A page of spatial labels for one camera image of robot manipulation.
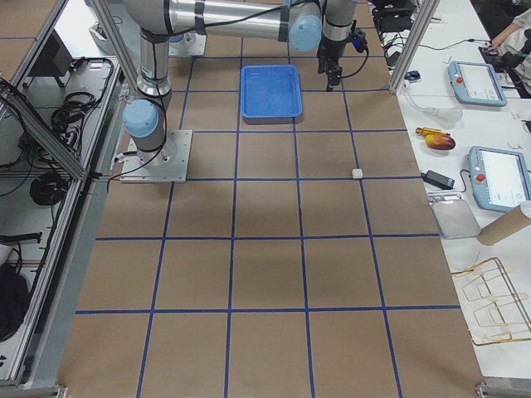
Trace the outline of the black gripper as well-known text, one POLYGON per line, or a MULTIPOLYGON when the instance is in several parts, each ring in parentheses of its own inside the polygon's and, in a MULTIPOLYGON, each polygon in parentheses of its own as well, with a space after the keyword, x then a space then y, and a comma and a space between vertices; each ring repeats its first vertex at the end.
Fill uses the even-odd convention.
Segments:
POLYGON ((327 75, 326 91, 333 91, 334 87, 340 82, 343 68, 339 64, 343 56, 346 41, 333 41, 327 37, 322 37, 319 43, 318 57, 318 74, 327 75))

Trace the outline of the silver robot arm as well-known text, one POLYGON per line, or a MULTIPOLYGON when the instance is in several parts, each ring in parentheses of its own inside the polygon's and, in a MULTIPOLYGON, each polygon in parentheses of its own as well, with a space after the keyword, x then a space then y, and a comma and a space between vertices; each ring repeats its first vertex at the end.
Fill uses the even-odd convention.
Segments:
POLYGON ((140 65, 135 73, 140 99, 125 113, 140 125, 128 132, 140 167, 164 167, 177 148, 165 131, 172 98, 168 78, 170 40, 199 36, 238 36, 287 42, 299 52, 317 51, 318 72, 327 90, 343 77, 339 64, 353 39, 355 1, 285 1, 281 5, 235 1, 126 1, 124 7, 139 26, 140 65))

